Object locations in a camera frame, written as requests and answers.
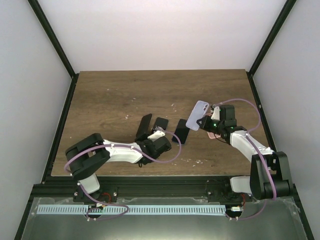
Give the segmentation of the teal phone black screen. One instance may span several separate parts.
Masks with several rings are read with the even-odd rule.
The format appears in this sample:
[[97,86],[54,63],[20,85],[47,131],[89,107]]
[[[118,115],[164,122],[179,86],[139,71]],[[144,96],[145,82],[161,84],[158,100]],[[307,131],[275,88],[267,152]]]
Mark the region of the teal phone black screen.
[[167,127],[168,127],[168,124],[169,124],[169,120],[168,119],[165,119],[165,118],[162,118],[162,117],[157,117],[155,122],[154,122],[152,131],[155,132],[159,128],[161,128],[162,130],[166,130]]

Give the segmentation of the blue phone black screen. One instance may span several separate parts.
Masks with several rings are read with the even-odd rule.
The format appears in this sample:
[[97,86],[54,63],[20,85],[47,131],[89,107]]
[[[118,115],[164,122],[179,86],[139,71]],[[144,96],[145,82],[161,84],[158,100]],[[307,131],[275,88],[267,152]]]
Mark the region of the blue phone black screen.
[[186,126],[186,123],[187,123],[187,120],[180,119],[174,131],[174,134],[179,138],[180,143],[182,145],[186,143],[189,132],[190,132],[190,128]]

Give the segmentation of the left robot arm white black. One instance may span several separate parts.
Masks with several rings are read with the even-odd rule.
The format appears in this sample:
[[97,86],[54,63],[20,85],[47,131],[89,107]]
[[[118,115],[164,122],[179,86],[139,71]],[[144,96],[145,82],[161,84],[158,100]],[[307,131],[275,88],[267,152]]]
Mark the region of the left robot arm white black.
[[94,133],[65,151],[67,163],[64,169],[84,188],[89,201],[97,202],[102,189],[96,171],[105,163],[126,162],[140,167],[152,162],[171,150],[172,146],[162,131],[144,136],[133,143],[112,142]]

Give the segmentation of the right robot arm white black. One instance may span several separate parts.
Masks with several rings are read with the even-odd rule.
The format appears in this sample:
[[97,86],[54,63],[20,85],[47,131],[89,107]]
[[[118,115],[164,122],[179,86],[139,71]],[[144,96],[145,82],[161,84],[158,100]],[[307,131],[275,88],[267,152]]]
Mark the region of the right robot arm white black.
[[222,188],[223,198],[236,200],[246,193],[257,200],[287,197],[293,193],[293,181],[288,156],[274,151],[254,139],[243,126],[237,125],[233,105],[216,106],[211,115],[196,121],[199,128],[220,136],[250,162],[249,176],[235,176]]

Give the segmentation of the black frame post left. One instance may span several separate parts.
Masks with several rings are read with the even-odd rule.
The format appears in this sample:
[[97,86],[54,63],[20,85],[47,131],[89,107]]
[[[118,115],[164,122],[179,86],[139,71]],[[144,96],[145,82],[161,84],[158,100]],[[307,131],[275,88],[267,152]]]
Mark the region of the black frame post left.
[[49,41],[51,42],[55,52],[57,53],[59,59],[61,60],[63,66],[65,67],[66,71],[68,72],[71,78],[76,76],[76,72],[74,71],[65,51],[63,50],[49,20],[47,19],[40,3],[38,0],[27,0],[30,7],[32,8],[35,16],[37,17],[40,25],[42,26],[44,32],[46,33]]

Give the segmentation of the black frame post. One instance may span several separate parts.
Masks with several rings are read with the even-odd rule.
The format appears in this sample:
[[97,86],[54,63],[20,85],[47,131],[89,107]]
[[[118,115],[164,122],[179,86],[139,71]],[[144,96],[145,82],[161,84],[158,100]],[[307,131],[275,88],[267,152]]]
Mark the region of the black frame post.
[[68,72],[71,78],[76,76],[76,72],[74,71],[65,51],[63,50],[49,20],[47,19],[40,3],[38,0],[27,0],[30,7],[32,8],[35,16],[37,17],[40,25],[42,26],[44,32],[46,33],[49,41],[51,42],[55,52],[57,53],[59,59],[61,60],[63,66],[65,67],[66,71]]
[[276,39],[278,33],[280,32],[283,24],[285,23],[287,17],[289,16],[291,10],[295,6],[297,0],[286,0],[280,13],[278,14],[271,30],[269,31],[258,55],[256,56],[251,68],[247,72],[250,76],[254,76],[257,72],[258,68],[260,67],[263,59],[265,58],[267,52],[269,51],[270,47],[272,46],[274,40]]

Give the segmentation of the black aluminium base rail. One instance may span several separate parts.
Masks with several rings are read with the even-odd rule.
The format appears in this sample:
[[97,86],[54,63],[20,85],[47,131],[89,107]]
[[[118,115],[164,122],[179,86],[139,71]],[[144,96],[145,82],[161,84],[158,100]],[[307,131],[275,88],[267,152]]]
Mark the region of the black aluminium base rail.
[[234,193],[230,176],[100,176],[100,189],[90,196],[99,201],[119,198],[196,198],[221,204],[249,201]]

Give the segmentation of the black frame post right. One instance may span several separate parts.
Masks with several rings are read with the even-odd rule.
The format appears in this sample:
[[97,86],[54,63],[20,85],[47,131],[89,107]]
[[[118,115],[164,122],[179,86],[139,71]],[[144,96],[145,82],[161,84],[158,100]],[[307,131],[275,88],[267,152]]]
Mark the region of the black frame post right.
[[267,52],[269,51],[270,47],[272,46],[274,40],[276,39],[278,33],[280,32],[283,24],[285,23],[287,17],[289,16],[291,10],[295,6],[297,0],[286,0],[280,13],[278,14],[271,30],[269,31],[258,55],[256,56],[251,68],[247,72],[250,76],[254,76],[257,72],[258,68],[260,67],[263,59],[265,58]]

